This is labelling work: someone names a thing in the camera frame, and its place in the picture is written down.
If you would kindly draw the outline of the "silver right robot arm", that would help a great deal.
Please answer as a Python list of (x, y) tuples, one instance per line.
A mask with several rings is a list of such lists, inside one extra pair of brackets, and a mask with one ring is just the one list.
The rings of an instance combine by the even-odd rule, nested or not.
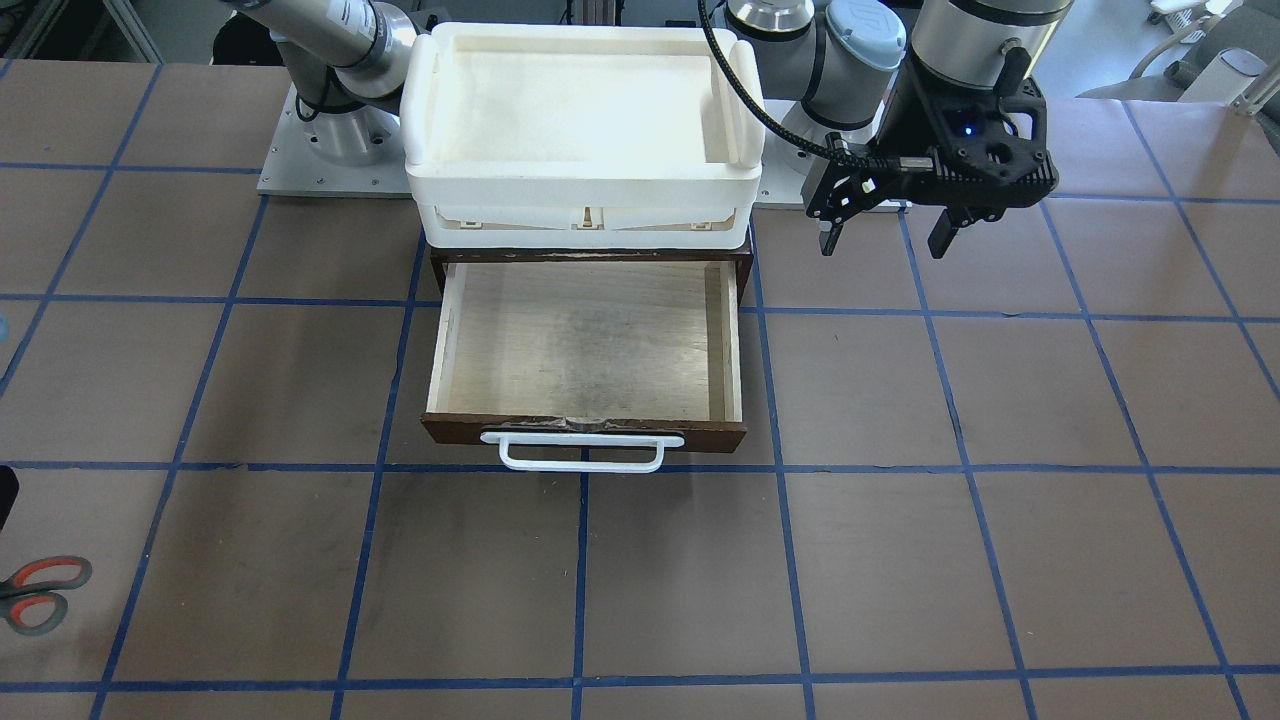
[(229, 1), (268, 28), (294, 87), (312, 152), (343, 167), (387, 156), (410, 55), (424, 28), (378, 1)]

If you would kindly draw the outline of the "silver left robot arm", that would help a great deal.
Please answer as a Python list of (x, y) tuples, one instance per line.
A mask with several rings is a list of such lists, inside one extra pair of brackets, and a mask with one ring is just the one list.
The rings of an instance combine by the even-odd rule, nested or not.
[(937, 206), (942, 258), (961, 229), (1029, 208), (1059, 186), (1033, 68), (1069, 1), (718, 1), (701, 29), (751, 45), (760, 95), (718, 67), (745, 108), (803, 160), (803, 209), (829, 256), (844, 225), (886, 201)]

